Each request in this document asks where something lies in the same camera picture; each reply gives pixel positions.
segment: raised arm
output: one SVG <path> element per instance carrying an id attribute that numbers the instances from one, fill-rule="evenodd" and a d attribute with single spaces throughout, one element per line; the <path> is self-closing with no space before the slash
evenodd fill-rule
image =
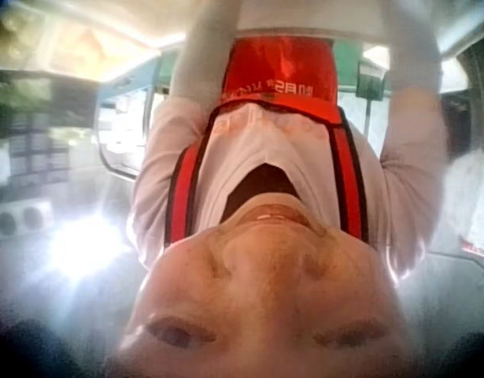
<path id="1" fill-rule="evenodd" d="M 137 179 L 128 235 L 151 266 L 163 246 L 173 169 L 181 152 L 203 136 L 222 90 L 242 0 L 204 0 L 174 68 L 170 98 L 157 107 Z"/>
<path id="2" fill-rule="evenodd" d="M 389 199 L 387 260 L 405 276 L 424 255 L 441 210 L 446 131 L 441 58 L 430 26 L 386 1 L 393 95 L 381 163 Z"/>

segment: man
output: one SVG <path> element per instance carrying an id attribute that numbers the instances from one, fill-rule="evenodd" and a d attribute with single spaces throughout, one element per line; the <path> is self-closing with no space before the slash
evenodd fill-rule
<path id="1" fill-rule="evenodd" d="M 209 122 L 241 5 L 204 2 L 155 113 L 130 222 L 150 271 L 118 365 L 142 376 L 409 372 L 390 276 L 422 257 L 440 207 L 435 39 L 386 3 L 393 95 L 378 160 L 322 100 L 327 114 L 302 97 L 242 97 Z"/>

